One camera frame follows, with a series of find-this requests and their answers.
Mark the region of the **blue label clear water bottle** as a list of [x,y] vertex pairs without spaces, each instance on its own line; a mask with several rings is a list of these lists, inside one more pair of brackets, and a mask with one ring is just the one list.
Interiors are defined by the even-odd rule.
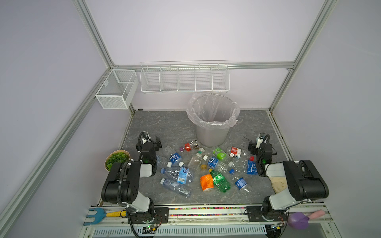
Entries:
[[158,166],[169,168],[172,166],[172,162],[170,162],[168,158],[159,155],[156,158]]

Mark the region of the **blue label bottle red cap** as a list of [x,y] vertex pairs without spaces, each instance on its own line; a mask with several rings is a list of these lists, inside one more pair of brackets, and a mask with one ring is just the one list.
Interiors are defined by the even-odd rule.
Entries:
[[254,156],[251,156],[247,160],[247,165],[246,165],[246,174],[247,175],[257,175],[257,167],[256,167],[256,158]]

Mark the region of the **small blue label bottle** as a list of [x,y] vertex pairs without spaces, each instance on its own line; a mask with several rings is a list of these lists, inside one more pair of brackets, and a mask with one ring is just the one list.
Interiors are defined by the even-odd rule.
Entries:
[[251,192],[249,184],[245,181],[243,177],[240,177],[234,169],[231,169],[229,171],[229,175],[233,184],[236,186],[236,188],[240,192],[243,192],[245,194],[248,194]]

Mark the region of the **large blue label water bottle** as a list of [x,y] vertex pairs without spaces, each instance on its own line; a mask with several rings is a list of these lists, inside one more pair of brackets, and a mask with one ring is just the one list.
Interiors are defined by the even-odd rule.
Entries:
[[193,182],[193,171],[188,167],[170,167],[170,168],[161,168],[161,174],[169,179],[175,180],[180,184],[187,184]]

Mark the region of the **clear bottle blue cap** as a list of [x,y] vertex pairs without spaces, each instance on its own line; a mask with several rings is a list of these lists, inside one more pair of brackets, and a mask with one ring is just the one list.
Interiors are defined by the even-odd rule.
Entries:
[[176,194],[179,194],[184,197],[190,197],[191,196],[191,190],[184,186],[181,183],[176,182],[173,179],[170,178],[162,178],[160,180],[160,184],[167,190],[171,192],[175,192]]

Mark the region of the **green soda bottle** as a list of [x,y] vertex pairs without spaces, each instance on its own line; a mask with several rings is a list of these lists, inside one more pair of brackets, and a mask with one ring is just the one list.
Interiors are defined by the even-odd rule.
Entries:
[[217,186],[220,192],[226,193],[230,190],[231,185],[221,172],[215,171],[214,169],[209,169],[209,173],[213,178],[214,185]]

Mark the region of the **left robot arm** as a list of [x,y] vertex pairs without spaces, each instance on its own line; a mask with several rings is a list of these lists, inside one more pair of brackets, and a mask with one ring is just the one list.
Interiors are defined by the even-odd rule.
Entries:
[[162,148],[159,137],[151,138],[148,131],[139,134],[136,149],[139,157],[112,165],[101,190],[104,202],[118,204],[133,222],[153,222],[155,208],[153,200],[139,191],[140,179],[152,177],[157,171],[156,152]]

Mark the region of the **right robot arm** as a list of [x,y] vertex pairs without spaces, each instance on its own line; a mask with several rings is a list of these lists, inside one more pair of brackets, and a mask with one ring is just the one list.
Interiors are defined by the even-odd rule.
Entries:
[[329,189],[320,173],[310,160],[272,161],[273,146],[270,135],[259,134],[256,142],[249,142],[248,151],[255,155],[257,173],[261,177],[286,179],[287,188],[267,196],[262,205],[248,206],[246,212],[249,220],[269,221],[285,219],[286,211],[304,202],[327,198]]

